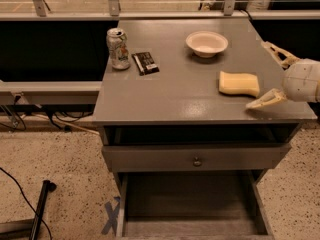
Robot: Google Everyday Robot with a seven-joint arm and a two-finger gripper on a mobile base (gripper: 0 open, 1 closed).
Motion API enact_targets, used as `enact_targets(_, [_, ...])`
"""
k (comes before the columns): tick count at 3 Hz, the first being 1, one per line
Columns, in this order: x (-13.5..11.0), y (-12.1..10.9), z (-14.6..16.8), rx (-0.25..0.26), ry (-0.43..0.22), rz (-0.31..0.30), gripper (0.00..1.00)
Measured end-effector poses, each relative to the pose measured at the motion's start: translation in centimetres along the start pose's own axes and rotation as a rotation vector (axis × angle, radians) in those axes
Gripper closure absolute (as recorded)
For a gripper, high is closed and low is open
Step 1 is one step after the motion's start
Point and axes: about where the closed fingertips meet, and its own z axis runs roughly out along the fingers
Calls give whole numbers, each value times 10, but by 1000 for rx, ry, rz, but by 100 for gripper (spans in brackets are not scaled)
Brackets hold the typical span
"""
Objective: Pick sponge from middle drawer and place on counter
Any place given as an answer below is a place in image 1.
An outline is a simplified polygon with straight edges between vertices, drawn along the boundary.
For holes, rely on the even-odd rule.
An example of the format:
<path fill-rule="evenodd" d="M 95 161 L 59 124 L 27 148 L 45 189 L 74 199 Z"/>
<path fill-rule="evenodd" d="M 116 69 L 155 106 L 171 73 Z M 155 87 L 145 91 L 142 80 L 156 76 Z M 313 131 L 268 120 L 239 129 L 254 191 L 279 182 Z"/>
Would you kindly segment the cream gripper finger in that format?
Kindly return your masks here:
<path fill-rule="evenodd" d="M 262 41 L 261 45 L 283 69 L 299 61 L 297 56 L 271 42 Z"/>
<path fill-rule="evenodd" d="M 247 109 L 258 109 L 266 106 L 275 105 L 287 100 L 282 90 L 273 88 L 262 95 L 260 98 L 246 104 Z"/>

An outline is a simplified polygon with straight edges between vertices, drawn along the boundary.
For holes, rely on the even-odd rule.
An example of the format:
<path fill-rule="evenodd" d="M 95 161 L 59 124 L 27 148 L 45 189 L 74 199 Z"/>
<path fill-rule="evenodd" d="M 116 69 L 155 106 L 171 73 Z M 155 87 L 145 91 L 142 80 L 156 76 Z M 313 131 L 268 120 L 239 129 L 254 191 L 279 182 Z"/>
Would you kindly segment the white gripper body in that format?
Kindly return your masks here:
<path fill-rule="evenodd" d="M 320 62 L 301 59 L 285 72 L 282 87 L 289 100 L 320 101 Z"/>

